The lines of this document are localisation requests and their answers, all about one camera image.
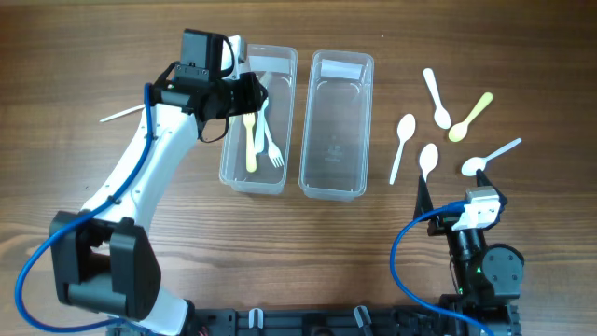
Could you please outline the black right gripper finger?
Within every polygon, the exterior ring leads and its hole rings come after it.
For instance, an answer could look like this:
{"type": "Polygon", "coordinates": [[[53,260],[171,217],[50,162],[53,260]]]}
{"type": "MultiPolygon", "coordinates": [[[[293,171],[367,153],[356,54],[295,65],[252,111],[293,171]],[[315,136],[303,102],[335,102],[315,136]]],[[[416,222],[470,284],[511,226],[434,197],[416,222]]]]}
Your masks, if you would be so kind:
{"type": "Polygon", "coordinates": [[[494,185],[491,180],[480,169],[476,171],[476,181],[478,187],[491,187],[494,189],[494,185]]]}
{"type": "Polygon", "coordinates": [[[413,218],[419,217],[434,209],[434,205],[429,194],[427,183],[422,175],[419,175],[416,204],[413,218]]]}

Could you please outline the yellow plastic fork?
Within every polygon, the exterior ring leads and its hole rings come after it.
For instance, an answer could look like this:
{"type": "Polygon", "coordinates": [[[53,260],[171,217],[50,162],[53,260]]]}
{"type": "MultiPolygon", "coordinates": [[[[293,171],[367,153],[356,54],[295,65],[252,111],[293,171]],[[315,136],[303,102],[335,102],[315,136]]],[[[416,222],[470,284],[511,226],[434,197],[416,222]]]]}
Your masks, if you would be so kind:
{"type": "Polygon", "coordinates": [[[248,173],[253,173],[257,170],[257,159],[254,147],[253,128],[256,123],[256,115],[254,113],[243,115],[243,125],[245,128],[246,142],[245,142],[245,167],[248,173]]]}

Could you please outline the white plastic fork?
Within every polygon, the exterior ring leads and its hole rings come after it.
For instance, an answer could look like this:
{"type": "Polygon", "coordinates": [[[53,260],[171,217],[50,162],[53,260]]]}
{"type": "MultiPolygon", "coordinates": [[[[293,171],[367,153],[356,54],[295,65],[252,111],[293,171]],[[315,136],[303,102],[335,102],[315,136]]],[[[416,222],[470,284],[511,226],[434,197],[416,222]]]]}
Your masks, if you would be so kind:
{"type": "Polygon", "coordinates": [[[280,168],[285,165],[284,158],[280,149],[274,143],[271,137],[271,131],[267,122],[264,122],[264,134],[268,141],[268,156],[271,160],[272,165],[275,168],[280,168]]]}
{"type": "Polygon", "coordinates": [[[134,106],[134,107],[130,107],[130,108],[127,108],[125,110],[119,111],[119,112],[117,112],[115,114],[112,114],[112,115],[110,115],[108,117],[100,119],[99,122],[100,123],[105,123],[105,122],[108,122],[108,121],[113,120],[113,119],[118,119],[118,118],[124,117],[124,116],[126,116],[128,114],[131,114],[131,113],[133,113],[135,111],[144,109],[144,108],[145,108],[145,105],[137,105],[137,106],[134,106]]]}
{"type": "MultiPolygon", "coordinates": [[[[260,83],[265,88],[268,88],[269,84],[271,82],[271,79],[272,79],[272,72],[266,72],[262,76],[260,83]]],[[[266,98],[261,109],[257,113],[257,127],[256,127],[256,132],[255,132],[255,138],[254,138],[254,147],[255,147],[256,154],[261,153],[264,150],[264,146],[265,146],[264,122],[266,122],[265,112],[268,107],[268,104],[269,104],[269,99],[266,98]]]]}

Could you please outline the white plastic spoon long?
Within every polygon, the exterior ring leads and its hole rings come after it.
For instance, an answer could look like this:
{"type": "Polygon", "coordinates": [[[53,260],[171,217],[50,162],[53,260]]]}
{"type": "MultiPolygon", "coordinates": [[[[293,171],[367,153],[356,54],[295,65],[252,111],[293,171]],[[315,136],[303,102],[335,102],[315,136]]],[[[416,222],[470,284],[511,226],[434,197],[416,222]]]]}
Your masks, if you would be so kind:
{"type": "Polygon", "coordinates": [[[398,148],[389,178],[390,185],[395,184],[404,146],[406,142],[414,135],[415,129],[416,119],[412,114],[406,114],[397,124],[396,134],[398,138],[398,148]]]}

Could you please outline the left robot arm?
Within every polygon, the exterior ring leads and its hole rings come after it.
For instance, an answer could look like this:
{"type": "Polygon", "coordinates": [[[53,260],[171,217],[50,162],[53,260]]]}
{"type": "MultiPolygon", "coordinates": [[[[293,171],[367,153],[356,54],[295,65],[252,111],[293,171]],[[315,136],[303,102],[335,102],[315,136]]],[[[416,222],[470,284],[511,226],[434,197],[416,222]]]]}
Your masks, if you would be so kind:
{"type": "Polygon", "coordinates": [[[186,29],[181,56],[144,87],[144,112],[104,185],[77,213],[49,227],[60,303],[109,315],[159,335],[196,335],[192,302],[161,284],[148,240],[156,207],[180,161],[212,119],[258,111],[268,93],[241,72],[245,40],[186,29]]]}

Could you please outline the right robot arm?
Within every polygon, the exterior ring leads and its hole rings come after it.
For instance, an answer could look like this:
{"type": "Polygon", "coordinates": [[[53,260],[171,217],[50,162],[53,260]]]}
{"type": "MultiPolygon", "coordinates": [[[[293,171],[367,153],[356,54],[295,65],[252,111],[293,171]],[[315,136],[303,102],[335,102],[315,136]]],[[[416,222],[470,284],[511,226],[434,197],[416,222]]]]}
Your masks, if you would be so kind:
{"type": "Polygon", "coordinates": [[[524,257],[510,245],[486,243],[484,233],[500,221],[507,197],[481,171],[465,192],[465,204],[435,208],[419,178],[413,218],[428,221],[427,234],[444,236],[454,294],[426,309],[396,312],[398,335],[520,335],[518,307],[524,257]]]}

